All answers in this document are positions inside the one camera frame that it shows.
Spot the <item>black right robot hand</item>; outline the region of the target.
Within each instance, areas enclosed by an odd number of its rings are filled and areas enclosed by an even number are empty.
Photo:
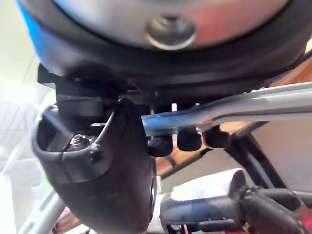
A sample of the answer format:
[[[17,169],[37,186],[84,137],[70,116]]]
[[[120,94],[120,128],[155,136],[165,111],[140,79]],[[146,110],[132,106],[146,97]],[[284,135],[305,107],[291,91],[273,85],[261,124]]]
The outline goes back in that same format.
[[[20,0],[38,82],[56,103],[32,149],[67,207],[99,234],[165,233],[174,187],[231,169],[285,188],[220,129],[307,117],[312,86],[270,88],[307,59],[309,0]]]

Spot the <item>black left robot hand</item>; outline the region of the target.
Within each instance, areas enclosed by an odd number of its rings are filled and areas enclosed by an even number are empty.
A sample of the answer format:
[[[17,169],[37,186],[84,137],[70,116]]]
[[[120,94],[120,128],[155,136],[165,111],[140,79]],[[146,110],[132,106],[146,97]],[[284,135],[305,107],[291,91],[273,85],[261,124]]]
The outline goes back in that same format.
[[[167,234],[309,234],[312,194],[251,186],[242,169],[231,169],[174,187],[159,218]]]

